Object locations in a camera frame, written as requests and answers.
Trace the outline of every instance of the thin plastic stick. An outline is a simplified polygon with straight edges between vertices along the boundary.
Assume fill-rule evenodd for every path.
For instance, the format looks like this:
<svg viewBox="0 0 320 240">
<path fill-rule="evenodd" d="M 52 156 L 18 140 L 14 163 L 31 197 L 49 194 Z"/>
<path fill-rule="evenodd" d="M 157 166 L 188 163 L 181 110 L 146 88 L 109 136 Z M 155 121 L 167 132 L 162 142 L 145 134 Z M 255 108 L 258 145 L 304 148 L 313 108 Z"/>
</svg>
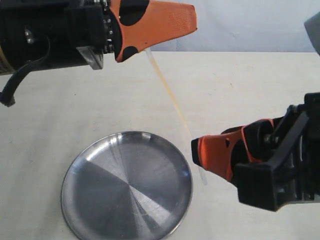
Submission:
<svg viewBox="0 0 320 240">
<path fill-rule="evenodd" d="M 157 64 L 157 62 L 156 62 L 156 60 L 155 60 L 155 58 L 154 58 L 154 56 L 153 56 L 153 54 L 152 54 L 151 49 L 150 49 L 150 48 L 147 48 L 147 49 L 145 49 L 145 52 L 146 52 L 146 55 L 147 55 L 147 57 L 148 57 L 151 65 L 153 66 L 156 74 L 159 76 L 159 78 L 160 78 L 160 80 L 161 80 L 164 88 L 166 89 L 168 95 L 170 96 L 170 99 L 171 99 L 171 101 L 172 101 L 172 103 L 173 103 L 173 106 L 174 106 L 176 112 L 178 113 L 178 115 L 179 115 L 179 117 L 180 117 L 180 119 L 181 119 L 181 122 L 182 122 L 184 128 L 186 129 L 186 131 L 187 131 L 187 133 L 188 133 L 188 135 L 189 135 L 189 137 L 190 137 L 190 140 L 192 140 L 192 134 L 191 134 L 190 128 L 189 128 L 189 126 L 188 126 L 188 122 L 187 122 L 187 120 L 186 120 L 186 117 L 185 117 L 185 115 L 183 114 L 181 108 L 179 107 L 179 104 L 178 104 L 178 102 L 177 102 L 177 100 L 176 100 L 176 97 L 175 97 L 175 95 L 173 94 L 173 92 L 171 91 L 171 89 L 170 89 L 170 87 L 169 87 L 169 85 L 168 85 L 168 83 L 167 83 L 164 75 L 163 75 L 162 72 L 160 71 L 160 68 L 159 68 L 159 66 L 158 66 L 158 64 Z M 198 170 L 199 170 L 199 175 L 200 175 L 200 178 L 201 178 L 201 180 L 202 180 L 202 183 L 203 183 L 204 185 L 207 185 L 208 182 L 207 182 L 207 177 L 206 177 L 206 173 L 205 173 L 204 169 L 201 168 L 201 167 L 198 167 Z"/>
</svg>

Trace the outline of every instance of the white table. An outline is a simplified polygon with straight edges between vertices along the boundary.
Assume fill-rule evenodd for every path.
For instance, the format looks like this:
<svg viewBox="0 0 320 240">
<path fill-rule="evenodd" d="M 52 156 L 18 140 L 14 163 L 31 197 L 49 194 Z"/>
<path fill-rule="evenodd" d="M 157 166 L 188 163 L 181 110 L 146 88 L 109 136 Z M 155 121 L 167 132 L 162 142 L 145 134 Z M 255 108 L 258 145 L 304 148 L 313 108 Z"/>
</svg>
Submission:
<svg viewBox="0 0 320 240">
<path fill-rule="evenodd" d="M 194 138 L 283 116 L 320 91 L 315 53 L 155 52 Z M 8 76 L 0 78 L 4 86 Z M 238 203 L 237 190 L 207 173 L 201 182 L 190 139 L 145 53 L 125 63 L 30 74 L 0 106 L 0 239 L 75 240 L 60 209 L 64 175 L 88 145 L 112 133 L 148 131 L 168 139 L 190 164 L 194 194 L 170 240 L 317 240 L 320 205 L 273 213 Z"/>
</svg>

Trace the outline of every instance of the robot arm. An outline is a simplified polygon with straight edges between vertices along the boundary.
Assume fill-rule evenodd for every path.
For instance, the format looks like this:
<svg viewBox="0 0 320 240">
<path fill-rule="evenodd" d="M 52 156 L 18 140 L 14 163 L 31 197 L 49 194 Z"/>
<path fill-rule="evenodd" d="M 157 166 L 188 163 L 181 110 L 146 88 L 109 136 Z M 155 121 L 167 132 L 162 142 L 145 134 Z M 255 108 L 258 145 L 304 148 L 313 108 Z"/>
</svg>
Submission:
<svg viewBox="0 0 320 240">
<path fill-rule="evenodd" d="M 0 74 L 13 74 L 7 107 L 24 77 L 38 70 L 90 65 L 104 54 L 123 62 L 144 49 L 197 30 L 192 5 L 156 0 L 1 0 Z"/>
<path fill-rule="evenodd" d="M 305 28 L 320 54 L 320 13 Z M 193 162 L 235 185 L 243 204 L 277 211 L 320 202 L 320 93 L 283 117 L 197 138 L 191 149 Z"/>
</svg>

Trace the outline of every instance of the white wall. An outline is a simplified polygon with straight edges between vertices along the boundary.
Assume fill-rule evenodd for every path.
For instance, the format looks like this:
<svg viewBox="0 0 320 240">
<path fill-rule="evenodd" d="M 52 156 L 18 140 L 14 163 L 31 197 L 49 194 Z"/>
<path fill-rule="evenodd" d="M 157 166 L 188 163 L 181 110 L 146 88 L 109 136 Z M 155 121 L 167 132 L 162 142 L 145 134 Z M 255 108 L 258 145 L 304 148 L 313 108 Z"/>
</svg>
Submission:
<svg viewBox="0 0 320 240">
<path fill-rule="evenodd" d="M 320 0 L 171 0 L 195 6 L 198 31 L 154 51 L 313 52 L 304 22 Z"/>
</svg>

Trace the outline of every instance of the silver round plate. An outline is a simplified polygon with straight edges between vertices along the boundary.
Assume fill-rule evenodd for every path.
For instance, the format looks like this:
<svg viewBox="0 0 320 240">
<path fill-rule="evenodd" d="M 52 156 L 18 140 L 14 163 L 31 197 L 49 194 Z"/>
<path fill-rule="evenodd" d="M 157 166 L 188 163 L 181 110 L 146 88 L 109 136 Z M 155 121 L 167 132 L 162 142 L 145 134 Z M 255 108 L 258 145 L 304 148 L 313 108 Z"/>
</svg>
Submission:
<svg viewBox="0 0 320 240">
<path fill-rule="evenodd" d="M 74 160 L 61 208 L 81 240 L 160 240 L 179 226 L 192 191 L 188 163 L 173 144 L 147 132 L 122 132 Z"/>
</svg>

